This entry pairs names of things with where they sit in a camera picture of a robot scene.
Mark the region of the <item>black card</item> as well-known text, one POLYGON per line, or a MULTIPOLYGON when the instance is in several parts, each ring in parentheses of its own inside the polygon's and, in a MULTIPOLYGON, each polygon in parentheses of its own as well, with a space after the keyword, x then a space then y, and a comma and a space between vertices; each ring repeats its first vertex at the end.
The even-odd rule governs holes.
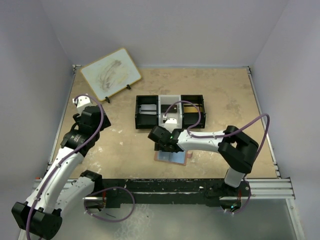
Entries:
POLYGON ((161 113, 177 113, 178 112, 178 107, 176 104, 171 106, 170 104, 162 104, 160 106, 160 111, 161 113))

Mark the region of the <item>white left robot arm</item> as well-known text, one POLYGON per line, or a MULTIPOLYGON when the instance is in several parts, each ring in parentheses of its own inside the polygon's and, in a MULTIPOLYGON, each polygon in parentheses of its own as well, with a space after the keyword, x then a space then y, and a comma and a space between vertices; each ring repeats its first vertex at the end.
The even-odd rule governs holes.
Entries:
POLYGON ((103 191, 102 176, 86 170, 75 183, 63 190, 71 173, 83 162, 100 138, 100 131, 111 123, 100 105, 76 106, 74 124, 60 144, 51 167, 24 202, 16 202, 11 213, 27 240, 51 240, 59 231, 63 216, 87 195, 103 191))

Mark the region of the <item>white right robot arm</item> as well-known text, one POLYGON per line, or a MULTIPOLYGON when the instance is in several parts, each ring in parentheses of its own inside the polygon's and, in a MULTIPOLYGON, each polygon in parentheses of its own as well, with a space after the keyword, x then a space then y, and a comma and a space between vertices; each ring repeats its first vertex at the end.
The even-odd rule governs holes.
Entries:
POLYGON ((240 190, 241 181, 251 173, 261 150, 255 140, 233 125, 216 132, 194 132, 181 128, 169 131, 155 126, 148 138, 163 152, 204 151, 220 154, 229 165, 222 183, 222 190, 228 196, 240 190))

